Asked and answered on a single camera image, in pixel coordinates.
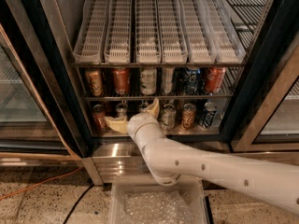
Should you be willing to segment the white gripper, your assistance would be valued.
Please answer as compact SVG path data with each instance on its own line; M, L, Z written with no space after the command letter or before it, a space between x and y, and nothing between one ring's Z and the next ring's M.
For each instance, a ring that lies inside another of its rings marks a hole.
M127 117L105 117L107 126L118 133L127 133L131 137L141 136L157 136L160 133L159 123L156 118L159 117L160 105L159 99L155 98L153 103L147 107L148 113L139 113L131 117L127 121Z

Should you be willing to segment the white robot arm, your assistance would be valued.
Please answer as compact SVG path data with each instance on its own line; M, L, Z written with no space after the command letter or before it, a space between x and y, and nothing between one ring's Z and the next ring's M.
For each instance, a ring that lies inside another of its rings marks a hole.
M181 175L197 176L299 215L299 167L204 151L166 138L155 105L131 118L105 118L138 146L156 182L172 186Z

